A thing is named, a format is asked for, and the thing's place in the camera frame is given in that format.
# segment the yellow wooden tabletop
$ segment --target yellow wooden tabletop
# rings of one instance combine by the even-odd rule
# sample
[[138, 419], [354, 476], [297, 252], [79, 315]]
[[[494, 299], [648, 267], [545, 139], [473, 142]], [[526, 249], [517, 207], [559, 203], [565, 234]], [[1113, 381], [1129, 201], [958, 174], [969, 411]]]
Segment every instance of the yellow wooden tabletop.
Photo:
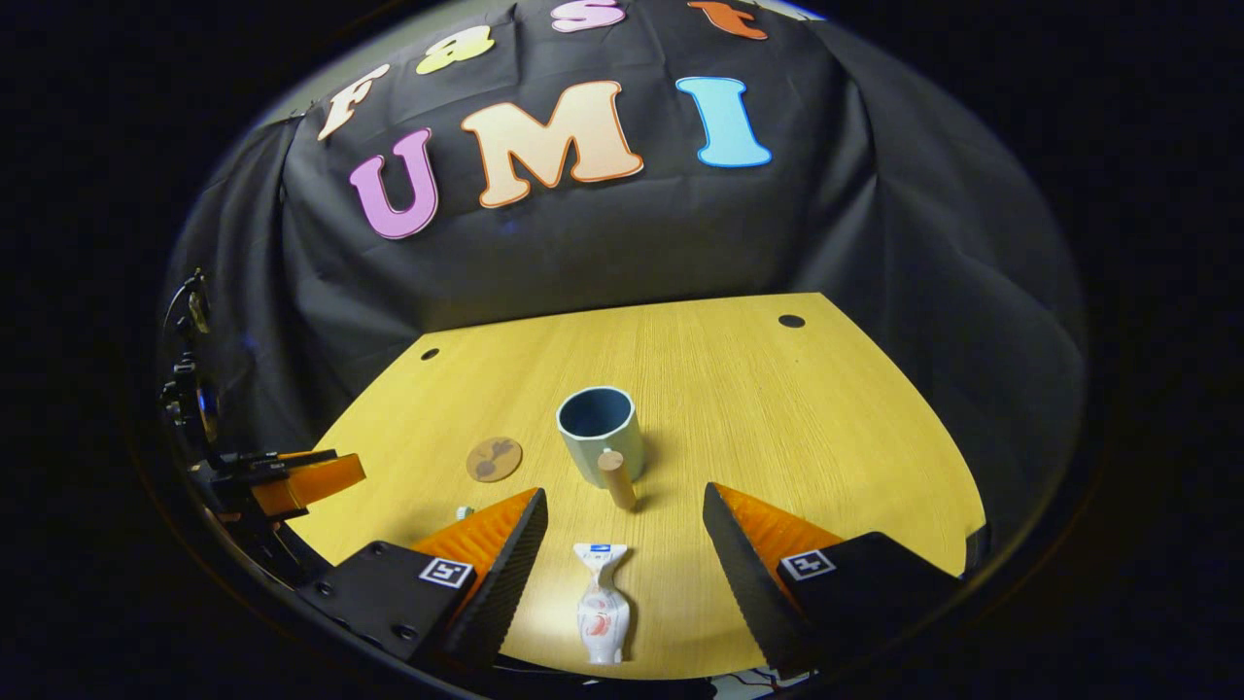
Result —
[[[806, 325], [787, 327], [782, 313]], [[429, 349], [438, 353], [424, 361]], [[570, 394], [631, 394], [647, 444], [637, 512], [588, 485], [557, 433]], [[522, 446], [514, 475], [474, 481], [481, 440]], [[902, 373], [820, 293], [656, 303], [427, 333], [325, 434], [362, 484], [290, 526], [337, 564], [373, 540], [411, 545], [544, 487], [549, 530], [501, 653], [597, 676], [678, 679], [764, 664], [700, 521], [717, 481], [841, 537], [881, 531], [945, 572], [984, 525], [968, 467]], [[587, 664], [575, 612], [590, 581], [571, 546], [627, 545], [626, 661]]]

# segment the black fabric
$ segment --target black fabric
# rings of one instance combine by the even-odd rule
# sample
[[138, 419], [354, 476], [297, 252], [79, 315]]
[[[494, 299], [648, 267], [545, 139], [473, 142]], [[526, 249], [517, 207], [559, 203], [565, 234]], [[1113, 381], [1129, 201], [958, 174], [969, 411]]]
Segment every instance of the black fabric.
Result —
[[[1085, 364], [1070, 259], [1014, 158], [938, 88], [832, 24], [738, 5], [769, 35], [751, 41], [682, 2], [632, 0], [620, 24], [560, 34], [549, 17], [559, 4], [412, 37], [327, 140], [316, 139], [326, 96], [250, 134], [223, 168], [170, 279], [194, 265], [209, 275], [205, 352], [225, 448], [310, 448], [422, 332], [819, 290], [937, 412], [995, 538], [1015, 532], [1074, 444]], [[489, 52], [414, 72], [432, 42], [483, 21]], [[699, 162], [700, 117], [674, 88], [687, 76], [743, 81], [773, 162]], [[481, 208], [479, 147], [462, 119], [514, 102], [547, 121], [565, 88], [591, 80], [621, 85], [620, 122], [643, 170], [586, 184], [564, 173], [545, 188], [519, 165], [531, 193]], [[384, 155], [386, 189], [404, 209], [411, 185], [392, 145], [424, 127], [437, 215], [411, 237], [381, 237], [350, 173]]]

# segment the wooden cylinder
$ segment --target wooden cylinder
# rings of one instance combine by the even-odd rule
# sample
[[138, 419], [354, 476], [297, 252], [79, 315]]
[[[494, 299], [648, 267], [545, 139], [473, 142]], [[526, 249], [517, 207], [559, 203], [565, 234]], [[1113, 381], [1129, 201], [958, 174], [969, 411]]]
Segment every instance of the wooden cylinder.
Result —
[[634, 489], [631, 486], [631, 475], [626, 472], [626, 459], [621, 453], [607, 450], [596, 460], [596, 469], [601, 470], [601, 479], [613, 497], [613, 505], [623, 511], [634, 507]]

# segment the cork coaster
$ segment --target cork coaster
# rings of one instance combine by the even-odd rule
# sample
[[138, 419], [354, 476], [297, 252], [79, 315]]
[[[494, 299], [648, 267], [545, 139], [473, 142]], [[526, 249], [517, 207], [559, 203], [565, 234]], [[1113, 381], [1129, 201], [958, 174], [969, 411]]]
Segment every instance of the cork coaster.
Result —
[[509, 438], [490, 438], [466, 456], [466, 474], [485, 484], [514, 474], [522, 461], [522, 448]]

